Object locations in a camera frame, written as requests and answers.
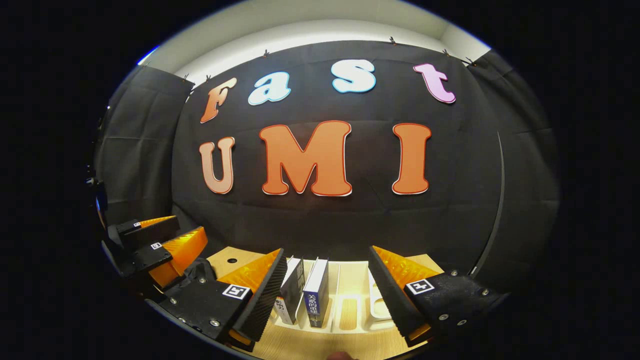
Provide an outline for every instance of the book spine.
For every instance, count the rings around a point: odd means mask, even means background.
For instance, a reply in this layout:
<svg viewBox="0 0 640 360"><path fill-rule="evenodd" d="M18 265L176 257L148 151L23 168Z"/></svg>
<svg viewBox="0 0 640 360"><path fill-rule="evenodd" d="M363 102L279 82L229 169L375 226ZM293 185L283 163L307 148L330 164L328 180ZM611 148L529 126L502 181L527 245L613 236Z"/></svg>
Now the book spine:
<svg viewBox="0 0 640 360"><path fill-rule="evenodd" d="M289 312L287 310L287 304L282 297L277 297L275 302L276 313L280 317L283 323L293 325Z"/></svg>
<svg viewBox="0 0 640 360"><path fill-rule="evenodd" d="M318 293L305 292L305 305L311 327L322 327L323 316L320 309Z"/></svg>

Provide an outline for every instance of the wooden table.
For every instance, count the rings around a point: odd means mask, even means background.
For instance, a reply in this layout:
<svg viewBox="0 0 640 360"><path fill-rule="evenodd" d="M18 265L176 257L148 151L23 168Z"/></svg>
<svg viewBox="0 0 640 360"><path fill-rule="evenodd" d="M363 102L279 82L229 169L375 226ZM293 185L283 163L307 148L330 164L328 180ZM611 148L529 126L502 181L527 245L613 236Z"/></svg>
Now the wooden table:
<svg viewBox="0 0 640 360"><path fill-rule="evenodd" d="M221 277L261 256L263 254L226 247L207 259L216 275ZM230 258L237 259L237 262L229 263L227 259ZM442 271L426 254L408 259ZM407 347L395 327L364 334L321 334L288 329L268 321L262 338L255 343L253 352L247 354L265 360L325 360L333 352L346 351L354 359L369 360L393 357L423 344Z"/></svg>

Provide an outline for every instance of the black fabric backdrop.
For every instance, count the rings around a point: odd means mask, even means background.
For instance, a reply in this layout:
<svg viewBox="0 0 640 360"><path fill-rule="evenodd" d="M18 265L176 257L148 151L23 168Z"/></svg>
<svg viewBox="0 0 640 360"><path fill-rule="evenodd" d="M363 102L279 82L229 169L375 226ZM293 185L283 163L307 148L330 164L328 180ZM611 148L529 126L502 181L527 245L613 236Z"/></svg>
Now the black fabric backdrop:
<svg viewBox="0 0 640 360"><path fill-rule="evenodd" d="M330 69L343 59L371 61L376 86L362 94L336 91ZM465 67L409 45L327 42L240 64L195 88L186 103L193 84L137 68L111 100L96 155L109 197L108 222L171 212L183 231L205 227L203 256L225 246L256 252L283 247L287 255L335 261L364 260L369 245L403 256L426 252L444 269L470 272L484 265L480 279L506 290L518 279L514 274L529 270L553 224L559 196L555 145L544 111L511 67L493 51L476 62ZM453 104L429 94L413 70L422 63L447 75L444 86L455 93ZM255 81L276 71L289 73L291 93L249 105ZM218 116L201 124L209 90L230 78L237 84ZM353 193L320 197L308 187L303 194L263 193L266 146L260 130L285 124L304 148L327 120L351 124L345 164ZM426 147L429 190L423 194L391 190L401 155L392 128L402 122L432 132ZM236 139L234 187L220 195L204 183L198 148L226 136ZM220 177L218 149L213 162ZM286 175L283 180L289 182Z"/></svg>
<svg viewBox="0 0 640 360"><path fill-rule="evenodd" d="M366 59L375 66L376 86L364 94L338 93L331 66L343 59ZM431 63L447 74L454 104L431 96L414 65ZM262 76L286 71L291 93L282 101L251 106L247 97ZM230 78L213 120L201 124L210 89ZM342 41L306 45L257 58L198 86L180 115L173 147L173 201L181 218L202 224L207 251L231 245L257 252L283 247L288 255L356 261L369 245L409 256L427 252L443 267L470 270L489 237L500 191L500 150L495 106L463 64L419 47L382 42ZM351 124L346 139L347 197L266 195L264 127L288 125L305 147L318 123ZM420 195L396 195L401 122L431 129L426 179ZM205 185L198 147L233 136L234 187L226 195ZM213 154L221 176L220 152Z"/></svg>
<svg viewBox="0 0 640 360"><path fill-rule="evenodd" d="M107 193L107 223L171 211L173 137L193 85L152 67L136 67L110 98L95 153L96 175Z"/></svg>

